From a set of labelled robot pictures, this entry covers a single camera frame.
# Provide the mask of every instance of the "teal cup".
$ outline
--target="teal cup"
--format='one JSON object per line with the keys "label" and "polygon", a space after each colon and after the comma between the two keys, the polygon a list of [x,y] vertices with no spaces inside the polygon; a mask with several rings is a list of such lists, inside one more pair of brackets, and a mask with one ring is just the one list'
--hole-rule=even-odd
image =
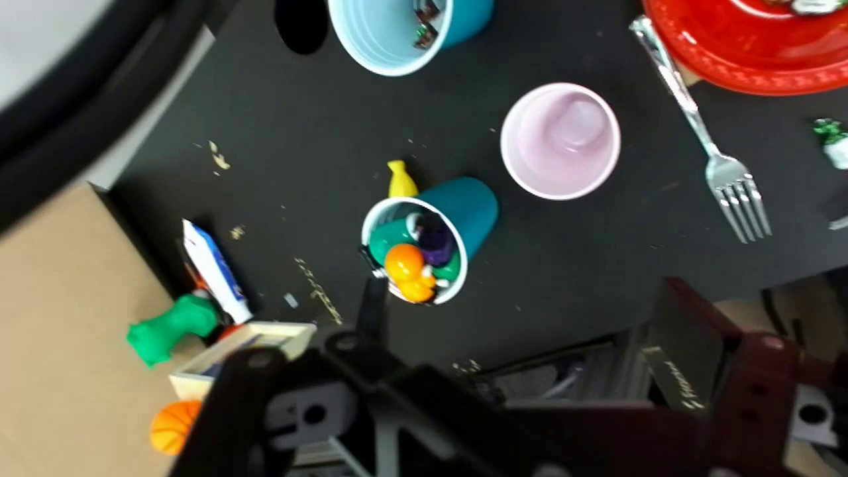
{"label": "teal cup", "polygon": [[495,0],[432,0],[440,12],[430,20],[436,37],[416,47],[422,20],[416,0],[329,0],[329,16],[342,47],[369,72],[404,77],[423,68],[442,47],[472,40],[495,11]]}
{"label": "teal cup", "polygon": [[407,215],[419,208],[436,215],[455,241],[457,274],[435,297],[435,305],[446,305],[465,282],[472,256],[480,251],[480,245],[495,228],[497,199],[483,179],[473,178],[455,178],[419,196],[382,199],[370,207],[370,211],[362,219],[359,243],[369,248],[373,233],[398,224],[398,219],[403,221]]}

